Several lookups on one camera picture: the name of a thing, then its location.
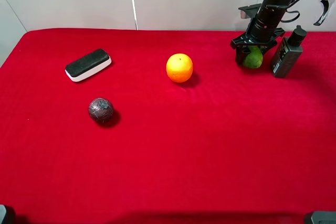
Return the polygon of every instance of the red tablecloth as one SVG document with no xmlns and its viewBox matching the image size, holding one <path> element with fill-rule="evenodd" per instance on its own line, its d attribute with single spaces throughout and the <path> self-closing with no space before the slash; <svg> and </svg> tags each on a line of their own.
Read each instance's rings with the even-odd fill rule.
<svg viewBox="0 0 336 224">
<path fill-rule="evenodd" d="M 258 70 L 237 67 L 238 34 L 27 33 L 0 68 L 0 204 L 53 223 L 336 210 L 336 33 L 309 33 L 287 79 L 270 73 L 274 50 Z M 70 81 L 65 65 L 98 48 L 114 65 Z M 178 52 L 195 70 L 181 85 L 165 73 Z M 89 117 L 97 97 L 114 125 Z"/>
</svg>

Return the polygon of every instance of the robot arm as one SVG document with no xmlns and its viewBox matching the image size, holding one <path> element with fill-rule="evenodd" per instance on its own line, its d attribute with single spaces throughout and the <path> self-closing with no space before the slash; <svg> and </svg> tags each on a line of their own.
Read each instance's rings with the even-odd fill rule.
<svg viewBox="0 0 336 224">
<path fill-rule="evenodd" d="M 297 1 L 299 0 L 264 0 L 262 4 L 239 8 L 242 12 L 242 18 L 251 18 L 251 21 L 246 32 L 231 42 L 231 47 L 236 50 L 237 64 L 242 64 L 244 58 L 250 53 L 248 46 L 258 46 L 264 54 L 277 44 L 276 38 L 282 37 L 285 33 L 282 28 L 277 28 L 279 23 L 292 22 L 300 16 L 298 11 L 294 11 L 291 13 L 298 13 L 296 18 L 282 20 L 287 8 L 293 6 Z M 322 3 L 324 12 L 314 25 L 321 25 L 327 16 L 329 3 L 328 1 Z"/>
</svg>

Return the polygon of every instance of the eraser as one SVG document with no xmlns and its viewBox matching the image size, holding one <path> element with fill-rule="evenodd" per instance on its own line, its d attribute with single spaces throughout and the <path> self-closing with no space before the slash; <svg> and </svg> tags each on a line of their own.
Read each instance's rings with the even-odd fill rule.
<svg viewBox="0 0 336 224">
<path fill-rule="evenodd" d="M 78 82 L 93 76 L 111 63 L 110 56 L 103 49 L 98 49 L 66 65 L 65 73 L 72 81 Z"/>
</svg>

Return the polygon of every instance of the black cable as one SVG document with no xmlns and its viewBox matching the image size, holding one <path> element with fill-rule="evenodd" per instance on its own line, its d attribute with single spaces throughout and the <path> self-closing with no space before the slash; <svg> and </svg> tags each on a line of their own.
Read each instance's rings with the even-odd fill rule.
<svg viewBox="0 0 336 224">
<path fill-rule="evenodd" d="M 293 5 L 295 5 L 297 2 L 299 2 L 300 0 L 295 0 L 294 2 L 292 2 L 290 5 L 267 5 L 266 8 L 274 8 L 274 9 L 289 9 L 291 8 Z"/>
</svg>

